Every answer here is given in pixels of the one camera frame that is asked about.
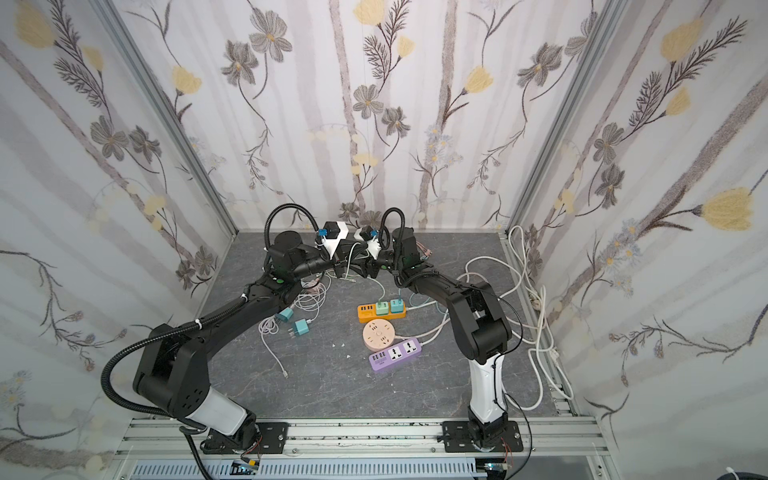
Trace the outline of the green charger plug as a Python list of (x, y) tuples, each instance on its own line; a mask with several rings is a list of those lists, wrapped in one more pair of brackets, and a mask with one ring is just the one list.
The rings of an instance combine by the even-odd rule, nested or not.
[(390, 313), (389, 303), (380, 301), (375, 304), (375, 314), (377, 317), (384, 317)]

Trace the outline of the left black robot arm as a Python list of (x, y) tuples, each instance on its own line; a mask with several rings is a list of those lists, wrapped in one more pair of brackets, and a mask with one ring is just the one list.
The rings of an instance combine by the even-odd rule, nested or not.
[[(372, 226), (361, 228), (352, 239), (344, 222), (310, 224), (315, 232), (312, 245), (292, 230), (272, 238), (266, 226), (262, 275), (226, 305), (179, 327), (161, 325), (148, 338), (116, 353), (101, 373), (104, 394), (124, 409), (180, 421), (187, 436), (209, 431), (229, 450), (254, 450), (262, 437), (256, 416), (212, 386), (210, 360), (251, 327), (290, 306), (303, 291), (305, 278), (338, 268), (380, 236), (379, 228)], [(123, 397), (112, 383), (115, 367), (135, 352), (142, 357), (133, 389), (144, 404)]]

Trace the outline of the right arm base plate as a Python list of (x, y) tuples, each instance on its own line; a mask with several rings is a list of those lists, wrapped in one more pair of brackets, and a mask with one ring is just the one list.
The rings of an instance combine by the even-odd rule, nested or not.
[(519, 426), (514, 421), (488, 428), (469, 420), (444, 421), (438, 439), (446, 453), (519, 453), (524, 450)]

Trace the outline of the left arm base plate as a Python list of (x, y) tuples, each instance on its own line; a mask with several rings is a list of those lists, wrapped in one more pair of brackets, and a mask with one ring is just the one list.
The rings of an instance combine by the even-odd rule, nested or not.
[(211, 430), (200, 443), (204, 454), (250, 455), (283, 453), (288, 438), (288, 422), (257, 422), (244, 424), (233, 436)]

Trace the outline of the orange power strip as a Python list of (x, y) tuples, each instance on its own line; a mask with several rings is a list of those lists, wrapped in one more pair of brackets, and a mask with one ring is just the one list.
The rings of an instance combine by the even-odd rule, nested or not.
[(397, 320), (406, 316), (407, 309), (402, 299), (380, 301), (372, 304), (360, 305), (357, 308), (357, 317), (360, 323), (368, 323), (375, 319)]

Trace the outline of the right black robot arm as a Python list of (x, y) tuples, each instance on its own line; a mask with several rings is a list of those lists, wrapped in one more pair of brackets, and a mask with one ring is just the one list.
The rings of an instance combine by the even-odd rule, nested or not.
[(377, 230), (365, 226), (354, 238), (368, 250), (360, 257), (356, 247), (350, 249), (351, 262), (362, 276), (373, 278), (386, 270), (399, 288), (427, 296), (447, 310), (456, 345), (469, 362), (469, 435), (477, 449), (491, 449), (502, 441), (509, 423), (502, 373), (504, 358), (514, 347), (504, 300), (484, 281), (472, 284), (440, 273), (421, 258), (410, 227), (389, 232), (385, 224)]

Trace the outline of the purple power strip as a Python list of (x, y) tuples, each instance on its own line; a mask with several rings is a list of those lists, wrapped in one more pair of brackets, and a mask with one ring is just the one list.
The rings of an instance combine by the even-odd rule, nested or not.
[(369, 356), (369, 363), (374, 372), (383, 372), (416, 358), (422, 353), (422, 344), (416, 338), (409, 338), (387, 349)]

